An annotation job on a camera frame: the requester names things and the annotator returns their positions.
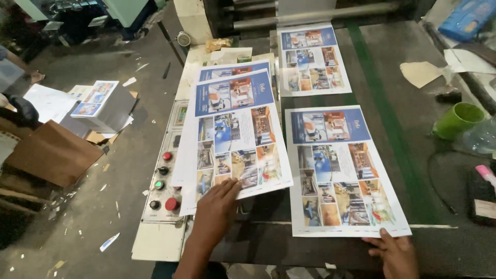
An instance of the black rotary switch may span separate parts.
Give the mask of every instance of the black rotary switch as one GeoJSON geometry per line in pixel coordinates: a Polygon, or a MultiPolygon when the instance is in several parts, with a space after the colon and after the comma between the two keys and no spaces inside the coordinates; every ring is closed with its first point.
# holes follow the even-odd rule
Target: black rotary switch
{"type": "Polygon", "coordinates": [[[168,167],[160,167],[157,169],[158,172],[161,174],[161,175],[166,175],[169,173],[169,168],[168,167]]]}
{"type": "Polygon", "coordinates": [[[158,209],[160,207],[160,202],[159,201],[152,201],[152,202],[150,202],[150,207],[152,209],[158,209]]]}

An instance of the dark hand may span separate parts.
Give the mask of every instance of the dark hand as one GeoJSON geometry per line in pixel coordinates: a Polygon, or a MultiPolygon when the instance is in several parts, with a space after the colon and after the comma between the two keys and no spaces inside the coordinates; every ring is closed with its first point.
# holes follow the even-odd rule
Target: dark hand
{"type": "Polygon", "coordinates": [[[380,229],[379,238],[364,237],[362,240],[369,242],[377,248],[369,250],[371,256],[379,256],[384,262],[382,270],[386,279],[418,279],[419,270],[415,257],[415,248],[410,242],[410,237],[402,236],[393,238],[386,229],[380,229]]]}
{"type": "Polygon", "coordinates": [[[196,216],[190,239],[212,251],[224,237],[236,214],[236,197],[241,183],[228,178],[215,185],[196,204],[196,216]]]}

